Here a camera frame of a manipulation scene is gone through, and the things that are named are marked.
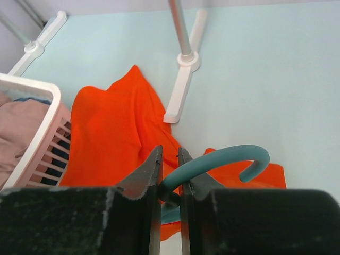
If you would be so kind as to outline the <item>pink printed t shirt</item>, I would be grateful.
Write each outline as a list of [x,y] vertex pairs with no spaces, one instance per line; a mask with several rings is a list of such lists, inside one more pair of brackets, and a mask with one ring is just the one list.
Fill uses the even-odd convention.
[[13,102],[1,92],[1,186],[14,171],[40,127],[49,105]]

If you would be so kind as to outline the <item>teal clothes hanger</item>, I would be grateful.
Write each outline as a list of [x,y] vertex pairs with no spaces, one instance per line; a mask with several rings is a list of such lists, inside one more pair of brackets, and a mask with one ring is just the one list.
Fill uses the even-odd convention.
[[232,146],[193,159],[168,174],[160,183],[158,192],[159,199],[164,202],[161,224],[180,221],[181,198],[175,189],[212,169],[245,160],[251,160],[252,164],[239,174],[241,182],[249,182],[260,175],[268,167],[270,155],[263,147],[252,144]]

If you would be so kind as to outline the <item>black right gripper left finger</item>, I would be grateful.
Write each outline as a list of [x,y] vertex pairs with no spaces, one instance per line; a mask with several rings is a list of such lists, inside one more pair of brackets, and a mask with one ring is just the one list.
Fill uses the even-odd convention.
[[1,192],[1,254],[159,254],[163,148],[113,186]]

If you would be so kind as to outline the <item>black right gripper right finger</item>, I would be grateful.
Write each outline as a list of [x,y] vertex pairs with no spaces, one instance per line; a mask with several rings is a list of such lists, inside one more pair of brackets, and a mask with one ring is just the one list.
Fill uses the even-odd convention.
[[339,204],[312,189],[180,187],[183,254],[339,254]]

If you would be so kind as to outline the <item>blue t shirt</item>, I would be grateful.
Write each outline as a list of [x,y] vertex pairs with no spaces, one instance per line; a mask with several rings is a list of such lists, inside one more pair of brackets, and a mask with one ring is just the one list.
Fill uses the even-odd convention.
[[47,104],[47,105],[51,104],[51,101],[49,101],[49,100],[33,98],[33,97],[22,97],[22,98],[18,98],[18,99],[13,100],[13,102],[26,102],[26,101],[29,101],[29,100],[37,101],[37,102]]

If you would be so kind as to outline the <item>orange t shirt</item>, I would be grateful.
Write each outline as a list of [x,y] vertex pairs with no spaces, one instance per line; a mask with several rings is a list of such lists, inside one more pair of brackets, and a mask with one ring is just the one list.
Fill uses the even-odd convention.
[[83,87],[71,110],[71,145],[61,186],[112,186],[163,146],[163,175],[178,167],[180,144],[165,109],[137,66],[108,89]]

